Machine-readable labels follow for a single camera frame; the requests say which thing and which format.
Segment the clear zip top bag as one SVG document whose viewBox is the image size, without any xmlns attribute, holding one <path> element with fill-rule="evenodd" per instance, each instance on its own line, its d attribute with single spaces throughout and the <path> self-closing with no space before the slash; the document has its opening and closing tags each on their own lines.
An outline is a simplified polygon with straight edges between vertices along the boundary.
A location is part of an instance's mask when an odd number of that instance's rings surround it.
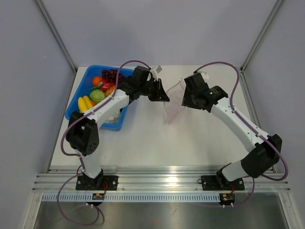
<svg viewBox="0 0 305 229">
<path fill-rule="evenodd" d="M 170 101 L 164 102 L 163 104 L 168 124 L 170 124 L 178 116 L 178 114 L 185 109 L 185 106 L 182 106 L 184 92 L 185 82 L 182 80 L 182 78 L 180 78 L 175 85 L 166 91 Z"/>
</svg>

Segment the purple grape bunch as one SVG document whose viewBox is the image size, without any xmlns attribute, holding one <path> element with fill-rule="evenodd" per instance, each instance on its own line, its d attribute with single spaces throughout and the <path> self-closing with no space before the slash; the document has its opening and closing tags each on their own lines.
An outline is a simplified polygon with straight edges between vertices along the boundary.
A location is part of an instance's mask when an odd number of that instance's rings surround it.
<svg viewBox="0 0 305 229">
<path fill-rule="evenodd" d="M 117 76 L 117 69 L 110 69 L 110 70 L 102 70 L 102 78 L 110 83 L 116 83 L 116 76 Z M 123 74 L 119 74 L 118 76 L 118 83 L 121 83 L 126 80 L 126 76 Z"/>
</svg>

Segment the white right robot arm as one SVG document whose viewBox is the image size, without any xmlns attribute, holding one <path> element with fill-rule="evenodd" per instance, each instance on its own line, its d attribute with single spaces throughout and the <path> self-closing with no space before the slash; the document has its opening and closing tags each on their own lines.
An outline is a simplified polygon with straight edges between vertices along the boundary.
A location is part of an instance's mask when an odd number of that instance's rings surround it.
<svg viewBox="0 0 305 229">
<path fill-rule="evenodd" d="M 209 87 L 201 73 L 186 77 L 184 82 L 182 105 L 213 114 L 238 137 L 248 152 L 243 159 L 216 173 L 218 187 L 227 189 L 235 180 L 246 176 L 257 178 L 279 162 L 282 139 L 278 135 L 270 136 L 243 114 L 238 114 L 238 109 L 230 103 L 230 97 L 221 87 Z"/>
</svg>

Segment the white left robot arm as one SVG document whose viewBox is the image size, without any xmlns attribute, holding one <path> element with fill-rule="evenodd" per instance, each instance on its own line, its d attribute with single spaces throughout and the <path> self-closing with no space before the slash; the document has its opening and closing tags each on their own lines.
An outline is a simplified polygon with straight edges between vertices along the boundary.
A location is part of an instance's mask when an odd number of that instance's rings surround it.
<svg viewBox="0 0 305 229">
<path fill-rule="evenodd" d="M 169 102 L 162 81 L 158 78 L 161 71 L 160 66 L 151 69 L 137 66 L 131 76 L 115 87 L 106 102 L 83 113 L 75 111 L 71 114 L 65 137 L 82 165 L 78 184 L 97 190 L 104 183 L 96 149 L 100 142 L 99 129 L 112 114 L 140 96 L 146 96 L 152 102 Z"/>
</svg>

